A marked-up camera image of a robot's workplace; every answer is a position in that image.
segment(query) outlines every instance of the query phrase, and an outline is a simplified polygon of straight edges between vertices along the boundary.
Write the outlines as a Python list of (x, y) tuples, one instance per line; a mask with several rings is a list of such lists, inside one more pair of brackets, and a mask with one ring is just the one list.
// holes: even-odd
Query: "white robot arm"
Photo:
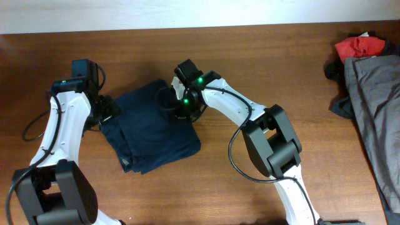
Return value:
[[(14, 175), (16, 182), (21, 174), (31, 169), (15, 188), (31, 225), (123, 224), (98, 209), (96, 193), (78, 167), (83, 132), (119, 113), (110, 97), (98, 96), (97, 68), (97, 64), (87, 59), (74, 61), (72, 78), (54, 82), (49, 121), (39, 150), (31, 166)], [(53, 141), (51, 152), (44, 157)], [(58, 185), (60, 192), (44, 194), (43, 190), (52, 185)]]
[[(201, 104), (222, 112), (241, 128), (252, 162), (261, 173), (272, 180), (279, 178), (297, 179), (298, 183), (290, 179), (274, 182), (286, 210), (287, 222), (290, 225), (317, 224), (320, 217), (311, 203), (308, 204), (309, 197), (301, 176), (298, 155), (301, 145), (284, 111), (279, 106), (268, 109), (266, 106), (256, 104), (231, 88), (214, 71), (206, 74), (198, 71), (189, 59), (180, 64), (175, 69), (175, 73), (177, 77), (172, 80), (172, 86), (177, 98), (183, 98), (182, 102), (187, 103), (183, 105), (187, 108), (184, 112), (189, 112), (189, 114), (179, 117), (190, 117), (191, 114), (196, 114)], [(252, 113), (247, 122), (249, 105)], [(276, 137), (267, 141), (264, 133), (271, 127), (268, 126), (268, 123), (275, 124), (274, 126), (278, 131)], [(282, 136), (289, 137), (289, 135), (292, 135), (292, 137), (289, 137), (289, 140), (283, 140), (284, 138), (282, 139), (279, 133)]]

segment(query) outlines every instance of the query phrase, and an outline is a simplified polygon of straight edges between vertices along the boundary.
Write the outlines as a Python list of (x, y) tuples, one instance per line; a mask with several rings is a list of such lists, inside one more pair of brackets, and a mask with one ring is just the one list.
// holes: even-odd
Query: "wooden table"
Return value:
[[(271, 26), (66, 32), (0, 36), (0, 194), (5, 199), (15, 169), (25, 168), (40, 141), (23, 142), (25, 125), (47, 108), (45, 90), (68, 78), (71, 61), (88, 58), (107, 72), (101, 94), (116, 98), (155, 79), (170, 82), (191, 58), (215, 70), (237, 91), (265, 106), (282, 106), (303, 146), (303, 178), (311, 201), (328, 221), (385, 218), (356, 125), (330, 112), (338, 85), (323, 66), (333, 44), (349, 32), (375, 30), (400, 43), (399, 21)], [(40, 133), (46, 120), (33, 127)], [(230, 165), (228, 142), (235, 124), (208, 109), (194, 125), (202, 142), (196, 155), (145, 175), (125, 174), (100, 132), (87, 132), (79, 164), (96, 190), (99, 207), (127, 224), (240, 224), (284, 219), (273, 185), (252, 183)], [(262, 178), (241, 135), (234, 158)], [(5, 224), (4, 201), (0, 223)], [(25, 218), (15, 195), (15, 224)]]

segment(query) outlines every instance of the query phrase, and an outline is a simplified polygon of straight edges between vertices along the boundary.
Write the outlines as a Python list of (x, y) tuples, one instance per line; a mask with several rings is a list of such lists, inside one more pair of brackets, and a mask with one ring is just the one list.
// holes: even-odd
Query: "gray cloth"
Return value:
[(400, 57), (348, 58), (344, 75), (377, 183), (400, 213)]

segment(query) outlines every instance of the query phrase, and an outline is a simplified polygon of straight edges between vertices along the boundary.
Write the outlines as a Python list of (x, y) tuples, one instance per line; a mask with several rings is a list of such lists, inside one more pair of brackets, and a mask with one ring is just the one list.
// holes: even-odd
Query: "black cable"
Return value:
[(99, 91), (100, 91), (100, 90), (103, 88), (104, 83), (106, 82), (106, 72), (104, 72), (104, 70), (102, 69), (102, 67), (99, 66), (97, 63), (96, 63), (96, 65), (97, 65), (97, 67), (100, 69), (101, 74), (102, 74), (102, 83), (101, 83), (100, 86), (98, 87), (98, 89), (99, 89)]
[(222, 88), (217, 88), (217, 87), (201, 87), (201, 88), (203, 88), (203, 89), (215, 90), (215, 91), (221, 91), (223, 94), (224, 94), (224, 93), (228, 93), (228, 94), (230, 94), (230, 95), (232, 95), (232, 96), (238, 98), (240, 101), (242, 101), (242, 102), (247, 106), (247, 109), (249, 110), (249, 114), (247, 115), (247, 118), (243, 121), (243, 123), (239, 126), (239, 128), (238, 128), (238, 129), (236, 130), (236, 132), (233, 134), (233, 136), (232, 136), (232, 138), (231, 138), (231, 141), (229, 142), (228, 149), (227, 149), (229, 161), (231, 162), (233, 168), (234, 168), (240, 175), (242, 175), (242, 176), (244, 176), (245, 178), (247, 178), (248, 180), (253, 181), (253, 182), (256, 182), (256, 183), (272, 184), (272, 183), (276, 183), (276, 182), (283, 181), (283, 180), (292, 180), (292, 181), (294, 181), (294, 182), (299, 186), (299, 189), (301, 190), (301, 192), (302, 192), (304, 198), (305, 198), (306, 201), (307, 201), (308, 207), (310, 208), (310, 211), (311, 211), (311, 214), (312, 214), (312, 218), (313, 218), (313, 221), (314, 221), (314, 222), (313, 222), (313, 225), (315, 225), (315, 223), (316, 223), (316, 221), (315, 221), (315, 215), (314, 215), (313, 208), (311, 207), (311, 202), (310, 202), (310, 200), (308, 199), (308, 197), (307, 197), (307, 195), (306, 195), (306, 191), (303, 189), (303, 187), (301, 186), (301, 184), (299, 183), (299, 181), (298, 181), (296, 178), (294, 178), (294, 177), (279, 177), (279, 178), (270, 179), (270, 180), (256, 179), (256, 178), (253, 178), (253, 177), (247, 175), (247, 174), (244, 173), (243, 171), (241, 171), (241, 170), (236, 166), (235, 162), (233, 161), (233, 157), (232, 157), (232, 145), (233, 145), (234, 140), (236, 139), (236, 137), (237, 137), (238, 134), (240, 133), (241, 129), (246, 125), (246, 123), (247, 123), (247, 122), (250, 120), (250, 118), (251, 118), (251, 114), (253, 113), (253, 110), (252, 110), (251, 105), (250, 105), (246, 100), (244, 100), (240, 95), (238, 95), (238, 94), (236, 94), (236, 93), (234, 93), (234, 92), (231, 92), (231, 91), (228, 91), (228, 90), (225, 90), (225, 89), (222, 89)]
[(40, 134), (40, 135), (34, 137), (34, 138), (26, 138), (26, 137), (25, 137), (25, 136), (26, 136), (26, 133), (27, 133), (28, 130), (29, 130), (29, 128), (30, 128), (34, 123), (36, 123), (36, 121), (38, 121), (40, 118), (42, 118), (43, 116), (45, 116), (45, 115), (46, 115), (47, 113), (49, 113), (49, 112), (50, 112), (50, 109), (48, 109), (48, 110), (42, 112), (42, 114), (40, 114), (38, 117), (34, 118), (34, 119), (25, 127), (24, 131), (22, 132), (22, 140), (27, 141), (27, 142), (29, 142), (29, 141), (35, 141), (35, 140), (39, 139), (41, 136), (43, 136), (44, 132), (43, 132), (42, 134)]
[(53, 149), (54, 145), (56, 144), (56, 140), (57, 140), (57, 136), (58, 136), (58, 132), (59, 132), (59, 128), (61, 125), (61, 105), (60, 102), (57, 98), (57, 96), (53, 93), (53, 92), (49, 92), (50, 96), (54, 98), (54, 100), (56, 101), (57, 104), (57, 124), (56, 124), (56, 130), (54, 131), (54, 136), (52, 137), (52, 141), (50, 143), (49, 149), (48, 150), (44, 150), (45, 152), (44, 155), (42, 156), (42, 158), (40, 158), (37, 162), (35, 162), (34, 164), (30, 165), (30, 167), (18, 178), (16, 179), (11, 187), (10, 190), (8, 191), (8, 195), (7, 195), (7, 199), (6, 199), (6, 216), (7, 216), (7, 220), (8, 220), (8, 224), (13, 225), (13, 219), (11, 218), (11, 212), (10, 212), (10, 201), (11, 201), (11, 196), (13, 195), (13, 191), (15, 190), (15, 188), (17, 187), (17, 185), (27, 176), (29, 175), (35, 168), (36, 166), (38, 166), (39, 164), (41, 164), (50, 154), (51, 154), (51, 150)]

